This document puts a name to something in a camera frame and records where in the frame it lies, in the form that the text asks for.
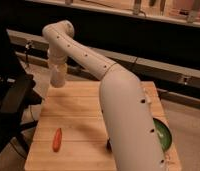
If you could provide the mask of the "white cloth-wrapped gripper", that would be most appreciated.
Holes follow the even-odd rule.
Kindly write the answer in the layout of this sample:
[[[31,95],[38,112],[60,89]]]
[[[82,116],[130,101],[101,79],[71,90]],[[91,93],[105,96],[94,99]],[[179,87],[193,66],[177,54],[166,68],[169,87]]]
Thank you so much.
[[[49,61],[54,65],[61,65],[67,62],[67,55],[59,49],[49,48],[47,51]]]

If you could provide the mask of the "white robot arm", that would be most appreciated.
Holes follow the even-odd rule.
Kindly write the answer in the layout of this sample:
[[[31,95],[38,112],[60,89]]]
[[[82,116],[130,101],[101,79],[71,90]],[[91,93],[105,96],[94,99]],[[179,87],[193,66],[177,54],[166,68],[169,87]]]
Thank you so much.
[[[50,83],[65,84],[66,60],[72,58],[99,81],[99,103],[117,171],[169,171],[140,79],[117,62],[73,39],[71,22],[46,25]]]

